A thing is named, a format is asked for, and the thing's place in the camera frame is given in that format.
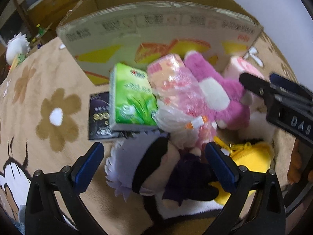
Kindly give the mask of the pink white roll plush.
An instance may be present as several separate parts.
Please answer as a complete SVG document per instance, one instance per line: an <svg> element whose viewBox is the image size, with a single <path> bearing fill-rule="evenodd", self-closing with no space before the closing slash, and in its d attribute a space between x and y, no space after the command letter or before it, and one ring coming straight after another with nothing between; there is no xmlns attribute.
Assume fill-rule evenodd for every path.
<svg viewBox="0 0 313 235"><path fill-rule="evenodd" d="M222 76L224 78L238 80L240 75L245 72L265 79L257 68L239 56L232 56L230 58L228 65L222 72Z"/></svg>

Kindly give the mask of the green yellow plush toy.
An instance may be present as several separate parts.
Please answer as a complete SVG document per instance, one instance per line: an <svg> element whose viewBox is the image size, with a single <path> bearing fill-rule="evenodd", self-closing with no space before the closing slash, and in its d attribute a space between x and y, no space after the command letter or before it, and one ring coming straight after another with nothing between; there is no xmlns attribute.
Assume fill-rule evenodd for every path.
<svg viewBox="0 0 313 235"><path fill-rule="evenodd" d="M12 65L10 66L9 73L11 73L13 70L15 70L16 67L18 65L20 65L25 59L26 59L26 55L25 54L18 54L18 55L16 55L16 57L14 58L14 60L12 62Z"/></svg>

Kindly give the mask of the cardboard box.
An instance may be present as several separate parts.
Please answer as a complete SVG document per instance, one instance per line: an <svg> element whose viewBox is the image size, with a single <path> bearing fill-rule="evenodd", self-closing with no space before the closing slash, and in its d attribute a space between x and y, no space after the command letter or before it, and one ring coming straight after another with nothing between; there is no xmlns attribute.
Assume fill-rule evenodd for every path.
<svg viewBox="0 0 313 235"><path fill-rule="evenodd" d="M141 70L167 54L196 50L217 70L243 56L263 27L233 0L82 0L57 34L95 85L117 63Z"/></svg>

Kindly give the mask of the white-haired black plush doll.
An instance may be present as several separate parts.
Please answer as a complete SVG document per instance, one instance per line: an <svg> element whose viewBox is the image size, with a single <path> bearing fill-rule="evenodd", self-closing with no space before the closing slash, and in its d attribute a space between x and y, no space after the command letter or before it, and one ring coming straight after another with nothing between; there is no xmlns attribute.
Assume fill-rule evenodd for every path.
<svg viewBox="0 0 313 235"><path fill-rule="evenodd" d="M181 153L160 132L139 133L116 142L104 170L115 196L128 200L131 193L141 195L154 223L184 215L215 215L222 209L215 202L217 178L202 161L201 149Z"/></svg>

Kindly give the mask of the white round plush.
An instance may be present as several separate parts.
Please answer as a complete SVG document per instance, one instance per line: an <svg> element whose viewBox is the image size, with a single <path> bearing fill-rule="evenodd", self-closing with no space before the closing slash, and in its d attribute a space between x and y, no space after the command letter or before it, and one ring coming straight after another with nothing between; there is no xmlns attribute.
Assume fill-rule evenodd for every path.
<svg viewBox="0 0 313 235"><path fill-rule="evenodd" d="M30 43L26 38L26 34L16 34L7 43L6 61L8 65L12 65L14 58L19 54L27 54L30 51Z"/></svg>

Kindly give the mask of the green tissue pack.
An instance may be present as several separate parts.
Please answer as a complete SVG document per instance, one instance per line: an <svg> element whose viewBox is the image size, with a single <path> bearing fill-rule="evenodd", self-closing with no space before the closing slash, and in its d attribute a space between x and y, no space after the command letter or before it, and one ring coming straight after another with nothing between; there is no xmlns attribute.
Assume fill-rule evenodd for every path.
<svg viewBox="0 0 313 235"><path fill-rule="evenodd" d="M145 71L117 63L109 80L109 126L113 131L157 129L157 101Z"/></svg>

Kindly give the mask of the pink plush bear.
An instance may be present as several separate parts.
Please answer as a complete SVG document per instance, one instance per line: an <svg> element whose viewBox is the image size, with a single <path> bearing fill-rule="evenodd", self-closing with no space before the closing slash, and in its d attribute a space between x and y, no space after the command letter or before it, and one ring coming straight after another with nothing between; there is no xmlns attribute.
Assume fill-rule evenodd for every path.
<svg viewBox="0 0 313 235"><path fill-rule="evenodd" d="M196 50L187 52L183 63L198 81L209 114L220 129L239 130L249 125L252 97L238 80L225 79Z"/></svg>

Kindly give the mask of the dark blue small box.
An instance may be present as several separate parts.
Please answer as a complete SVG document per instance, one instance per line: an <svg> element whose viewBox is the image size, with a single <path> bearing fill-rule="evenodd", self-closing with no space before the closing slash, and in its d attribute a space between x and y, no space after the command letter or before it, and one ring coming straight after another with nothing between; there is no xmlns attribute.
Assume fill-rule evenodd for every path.
<svg viewBox="0 0 313 235"><path fill-rule="evenodd" d="M88 128L90 141L114 142L132 136L129 132L113 131L110 128L109 118L109 92L91 94Z"/></svg>

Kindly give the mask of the wooden wardrobe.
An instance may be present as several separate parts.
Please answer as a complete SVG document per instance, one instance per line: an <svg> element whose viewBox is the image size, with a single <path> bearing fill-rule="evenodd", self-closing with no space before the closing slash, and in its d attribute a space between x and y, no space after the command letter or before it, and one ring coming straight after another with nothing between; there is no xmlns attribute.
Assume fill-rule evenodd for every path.
<svg viewBox="0 0 313 235"><path fill-rule="evenodd" d="M13 0L23 23L34 37L38 29L47 32L43 41L48 42L57 36L56 28L67 12L80 0Z"/></svg>

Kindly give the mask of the pink tissue pack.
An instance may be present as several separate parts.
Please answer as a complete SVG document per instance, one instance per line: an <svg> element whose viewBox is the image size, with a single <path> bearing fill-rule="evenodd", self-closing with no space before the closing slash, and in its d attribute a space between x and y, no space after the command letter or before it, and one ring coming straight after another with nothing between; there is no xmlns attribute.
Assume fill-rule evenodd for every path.
<svg viewBox="0 0 313 235"><path fill-rule="evenodd" d="M202 148L216 133L198 81L178 54L166 55L147 67L156 96L154 115L159 129L170 134L179 149Z"/></svg>

